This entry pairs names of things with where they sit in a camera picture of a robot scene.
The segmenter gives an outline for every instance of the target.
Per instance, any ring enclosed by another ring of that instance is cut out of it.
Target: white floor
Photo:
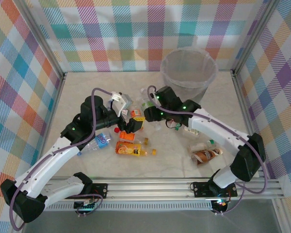
[[[163,86],[159,72],[69,73],[44,152],[53,145],[60,132],[80,112],[81,103],[91,95],[94,87],[122,92],[135,99],[140,89],[150,84],[156,85],[157,88]],[[96,94],[103,97],[105,104],[107,103],[109,99],[107,95]],[[246,131],[229,72],[219,72],[200,104],[224,123],[237,130]],[[146,122],[144,129],[151,146],[157,149],[156,156],[117,155],[114,152],[114,144],[117,141],[114,135],[115,140],[108,148],[75,156],[57,172],[56,176],[70,177],[81,171],[90,177],[210,177],[216,170],[233,160],[233,157],[224,150],[223,155],[197,167],[187,152],[187,145],[192,141],[204,142],[207,137],[202,135],[196,139],[182,129],[179,131],[168,129],[165,122],[161,122],[161,125],[162,129],[155,131],[153,125]]]

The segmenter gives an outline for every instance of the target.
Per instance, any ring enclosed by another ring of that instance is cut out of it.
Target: clear plastic bottle
[[[129,111],[130,111],[130,117],[131,118],[142,117],[143,116],[143,112],[140,110],[140,107],[138,106],[138,103],[136,103],[135,101],[129,107]]]
[[[190,154],[200,151],[200,150],[211,150],[214,149],[217,146],[216,142],[213,140],[208,140],[207,142],[202,143],[191,143],[188,146],[188,151]]]
[[[115,153],[117,154],[130,154],[137,157],[156,155],[156,149],[148,148],[141,144],[133,144],[129,142],[118,141],[115,147]]]
[[[120,141],[123,142],[130,142],[130,143],[137,143],[137,144],[144,144],[147,145],[149,139],[147,137],[143,137],[137,133],[126,133],[125,131],[120,131],[119,128],[115,128],[114,132],[119,133]]]
[[[140,99],[140,102],[141,102],[141,110],[142,110],[142,112],[144,112],[145,109],[154,106],[154,104],[150,101],[149,97],[147,96],[147,89],[142,88],[140,90],[140,92],[141,92],[141,96],[142,96],[142,98]],[[157,121],[151,122],[151,125],[153,125],[154,128],[155,128],[155,130],[157,130],[157,131],[162,128],[161,125],[160,125],[160,123],[157,122]]]
[[[112,140],[111,134],[109,131],[103,131],[100,134],[97,134],[96,137],[90,141],[83,149],[78,153],[78,155],[82,155],[84,153],[88,153],[92,150],[102,149],[110,144]]]

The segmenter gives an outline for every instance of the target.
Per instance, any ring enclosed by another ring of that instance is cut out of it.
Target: bottle cap
[[[145,137],[145,141],[144,141],[144,144],[147,145],[149,142],[149,139],[147,137]]]

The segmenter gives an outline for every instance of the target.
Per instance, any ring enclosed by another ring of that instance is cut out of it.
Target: orange juice bottle
[[[137,157],[156,155],[156,149],[146,148],[141,144],[133,144],[129,142],[118,141],[115,146],[115,153],[117,154],[130,154]]]

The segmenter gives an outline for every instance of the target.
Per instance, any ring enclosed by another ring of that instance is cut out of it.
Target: cable
[[[32,168],[32,170],[28,173],[28,175],[23,179],[22,183],[19,185],[19,187],[16,189],[15,193],[13,194],[12,196],[12,199],[11,199],[11,203],[10,203],[10,209],[9,209],[9,217],[10,217],[10,221],[11,221],[11,225],[13,227],[13,229],[15,231],[20,231],[25,223],[23,222],[22,225],[20,227],[18,227],[16,224],[15,224],[15,221],[14,221],[14,218],[13,218],[13,206],[14,206],[14,203],[15,203],[15,198],[16,196],[18,195],[18,193],[20,192],[20,190],[22,189],[24,183],[29,179],[29,177],[41,166],[41,164],[43,164],[49,157],[51,156],[54,156],[55,154],[59,153],[59,152],[62,152],[64,150],[67,150],[67,149],[70,149],[70,148],[73,148],[73,147],[77,147],[85,142],[88,142],[94,135],[95,135],[95,131],[96,131],[96,111],[95,111],[95,99],[94,99],[94,93],[95,91],[101,91],[107,95],[112,95],[111,92],[108,92],[108,91],[105,91],[99,87],[96,87],[92,90],[92,95],[91,95],[91,102],[92,102],[92,114],[93,114],[93,130],[92,130],[92,133],[91,135],[89,135],[85,140],[81,141],[81,142],[78,142],[76,144],[73,144],[73,145],[70,145],[70,146],[67,146],[67,147],[64,147],[64,148],[61,148],[59,150],[56,150],[56,151],[53,151],[52,154],[48,154],[46,157],[44,157],[36,166],[34,166]]]
[[[169,126],[167,125],[167,122],[168,122],[168,121],[171,121],[171,120],[166,120],[166,121],[165,121],[165,125],[166,125],[167,128],[169,128],[169,129],[175,129],[175,128],[177,128],[177,126],[175,126],[175,127],[169,127]]]
[[[77,214],[79,215],[79,217],[80,217],[80,216],[84,216],[84,217],[86,217],[86,216],[92,214],[92,213],[93,213],[96,209],[98,209],[98,208],[101,206],[101,204],[102,204],[103,197],[102,197],[100,194],[79,194],[79,195],[73,195],[73,196],[71,196],[71,197],[73,197],[73,198],[79,198],[79,197],[87,197],[87,196],[99,197],[99,198],[101,199],[101,201],[100,201],[99,205],[96,206],[96,208],[92,209],[92,210],[91,210],[90,212],[88,212],[88,213],[84,213],[83,215],[81,215],[81,213],[79,212],[79,209],[80,209],[81,207],[77,208]]]
[[[192,116],[196,116],[196,117],[200,117],[200,118],[203,118],[207,121],[212,121],[213,123],[215,123],[216,125],[220,126],[221,128],[225,129],[226,131],[228,131],[229,133],[231,133],[232,135],[234,135],[235,137],[237,137],[238,139],[240,139],[242,142],[244,142],[252,151],[253,153],[256,155],[259,163],[261,164],[261,167],[262,167],[262,170],[263,170],[263,174],[264,174],[264,187],[260,190],[260,191],[253,191],[247,187],[245,187],[244,185],[241,185],[237,182],[235,182],[236,185],[238,185],[239,187],[243,188],[244,190],[247,190],[248,192],[250,193],[253,193],[253,194],[261,194],[263,193],[266,188],[267,188],[267,171],[266,171],[266,167],[259,155],[259,153],[256,151],[256,149],[254,149],[254,147],[244,138],[242,138],[240,135],[238,135],[236,132],[234,132],[233,130],[229,129],[228,127],[226,127],[225,125],[221,124],[220,122],[214,120],[214,119],[211,119],[210,117],[207,117],[207,116],[204,116],[202,114],[198,114],[198,113],[191,113],[191,112],[176,112],[176,111],[170,111],[170,110],[167,110],[167,109],[164,109],[162,107],[160,107],[151,97],[150,95],[150,89],[151,88],[154,88],[154,92],[156,92],[156,87],[153,86],[153,85],[150,85],[148,88],[147,88],[147,95],[148,95],[148,98],[150,99],[150,101],[154,104],[155,107],[157,107],[158,109],[164,111],[164,112],[167,112],[167,113],[170,113],[170,114],[179,114],[179,115],[192,115]]]
[[[217,211],[217,210],[213,210],[213,211],[215,211],[216,213],[218,213],[218,214],[227,214],[227,213],[229,213],[229,212],[231,212],[231,211],[233,211],[238,205],[239,205],[239,203],[241,203],[241,201],[242,201],[242,199],[243,199],[243,196],[244,196],[244,191],[245,191],[245,189],[243,188],[242,189],[242,195],[241,195],[241,197],[238,199],[238,201],[236,202],[236,204],[231,208],[231,209],[229,209],[229,210],[227,210],[227,211],[225,211],[225,212],[219,212],[219,211]]]

